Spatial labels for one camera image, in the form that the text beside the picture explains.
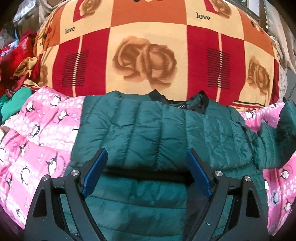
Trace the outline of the dark green puffer jacket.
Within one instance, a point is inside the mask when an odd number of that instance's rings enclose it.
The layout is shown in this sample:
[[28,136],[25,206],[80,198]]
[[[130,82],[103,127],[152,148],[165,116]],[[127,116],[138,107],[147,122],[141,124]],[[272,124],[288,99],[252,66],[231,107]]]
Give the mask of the dark green puffer jacket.
[[227,177],[249,175],[267,212],[262,171],[295,152],[295,105],[284,105],[276,127],[262,123],[253,132],[236,109],[204,102],[202,92],[185,102],[118,91],[87,96],[68,169],[100,148],[107,165],[86,202],[105,238],[183,240],[193,181],[187,150]]

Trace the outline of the red clothes pile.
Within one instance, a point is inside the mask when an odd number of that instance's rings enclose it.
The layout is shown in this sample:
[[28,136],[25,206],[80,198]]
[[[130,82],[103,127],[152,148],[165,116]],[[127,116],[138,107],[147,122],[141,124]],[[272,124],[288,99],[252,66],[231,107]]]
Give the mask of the red clothes pile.
[[22,87],[33,91],[48,84],[48,68],[37,55],[37,33],[25,31],[19,45],[1,57],[1,93],[12,96]]

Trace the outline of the pink penguin quilt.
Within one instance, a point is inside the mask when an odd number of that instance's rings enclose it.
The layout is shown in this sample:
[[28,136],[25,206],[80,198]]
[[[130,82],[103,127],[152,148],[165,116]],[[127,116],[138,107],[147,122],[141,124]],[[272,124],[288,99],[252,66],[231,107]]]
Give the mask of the pink penguin quilt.
[[[145,95],[163,96],[156,90]],[[5,122],[7,133],[1,140],[1,206],[19,226],[26,224],[41,178],[62,177],[72,170],[68,166],[85,97],[67,97],[43,87],[27,99],[17,115]],[[190,186],[183,240],[190,228],[189,200],[196,202],[194,212],[202,207],[201,200],[190,193]]]

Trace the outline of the light green garment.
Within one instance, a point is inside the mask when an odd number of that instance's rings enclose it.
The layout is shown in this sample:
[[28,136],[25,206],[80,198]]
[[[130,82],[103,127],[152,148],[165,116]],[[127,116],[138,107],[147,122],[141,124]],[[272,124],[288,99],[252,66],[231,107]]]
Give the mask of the light green garment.
[[1,123],[18,113],[31,95],[32,90],[27,87],[22,87],[10,98],[6,94],[3,95],[1,97]]

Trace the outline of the orange red rose blanket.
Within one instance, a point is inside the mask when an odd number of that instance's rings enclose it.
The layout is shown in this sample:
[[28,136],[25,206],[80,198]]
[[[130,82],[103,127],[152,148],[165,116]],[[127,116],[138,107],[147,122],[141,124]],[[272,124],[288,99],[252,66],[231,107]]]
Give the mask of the orange red rose blanket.
[[158,90],[182,101],[204,91],[240,111],[279,99],[271,38],[228,1],[67,1],[35,52],[41,78],[67,96]]

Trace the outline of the beige curtain fabric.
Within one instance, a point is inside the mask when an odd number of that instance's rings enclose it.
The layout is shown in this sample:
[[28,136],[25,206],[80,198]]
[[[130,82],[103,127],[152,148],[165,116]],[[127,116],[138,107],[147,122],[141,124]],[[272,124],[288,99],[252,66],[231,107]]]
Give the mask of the beige curtain fabric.
[[274,40],[280,64],[295,73],[295,37],[282,16],[268,1],[264,1],[268,34]]

